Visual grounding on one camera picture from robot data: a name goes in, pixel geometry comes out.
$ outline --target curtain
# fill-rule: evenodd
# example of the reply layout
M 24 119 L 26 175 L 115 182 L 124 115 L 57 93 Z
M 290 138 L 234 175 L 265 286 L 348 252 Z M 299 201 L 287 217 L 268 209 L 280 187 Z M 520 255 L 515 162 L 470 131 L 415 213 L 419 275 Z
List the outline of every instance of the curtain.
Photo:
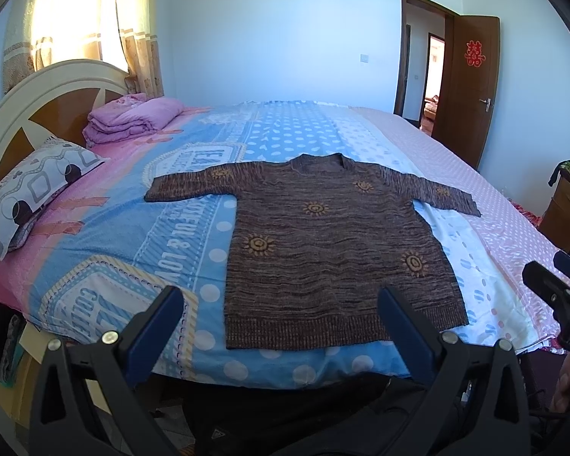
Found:
M 154 29 L 155 0 L 116 0 L 120 41 L 129 65 L 126 83 L 130 93 L 149 98 L 164 95 Z
M 13 0 L 6 28 L 3 89 L 51 63 L 101 60 L 101 0 Z

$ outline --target curved headboard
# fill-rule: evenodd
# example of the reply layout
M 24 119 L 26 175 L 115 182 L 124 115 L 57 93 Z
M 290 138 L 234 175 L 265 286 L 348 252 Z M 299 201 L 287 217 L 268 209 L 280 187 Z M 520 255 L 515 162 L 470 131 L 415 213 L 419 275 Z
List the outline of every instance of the curved headboard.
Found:
M 0 101 L 0 180 L 51 134 L 84 145 L 87 115 L 127 94 L 127 73 L 96 60 L 69 60 L 22 80 Z

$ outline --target window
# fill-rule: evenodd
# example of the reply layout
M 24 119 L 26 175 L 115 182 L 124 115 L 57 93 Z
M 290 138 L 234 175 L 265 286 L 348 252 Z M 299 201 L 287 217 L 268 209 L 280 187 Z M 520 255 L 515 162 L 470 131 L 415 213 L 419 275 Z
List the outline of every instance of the window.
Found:
M 101 55 L 104 62 L 127 71 L 129 65 L 120 42 L 116 0 L 101 0 Z

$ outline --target door handle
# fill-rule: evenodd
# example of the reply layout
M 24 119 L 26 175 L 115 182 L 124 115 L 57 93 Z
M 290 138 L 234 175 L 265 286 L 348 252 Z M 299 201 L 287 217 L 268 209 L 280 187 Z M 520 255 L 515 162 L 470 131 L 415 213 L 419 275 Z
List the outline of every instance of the door handle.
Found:
M 492 100 L 490 98 L 486 99 L 486 100 L 480 100 L 482 103 L 486 104 L 486 113 L 488 111 L 490 111 L 490 104 L 492 103 Z

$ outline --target sweater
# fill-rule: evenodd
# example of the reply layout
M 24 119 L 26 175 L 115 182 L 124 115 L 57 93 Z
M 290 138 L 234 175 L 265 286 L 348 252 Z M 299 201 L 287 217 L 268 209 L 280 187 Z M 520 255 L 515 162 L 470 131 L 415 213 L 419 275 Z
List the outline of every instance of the sweater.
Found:
M 227 348 L 308 350 L 388 339 L 378 290 L 440 329 L 468 324 L 458 283 L 413 199 L 481 216 L 471 195 L 341 154 L 213 166 L 154 179 L 144 199 L 237 198 Z

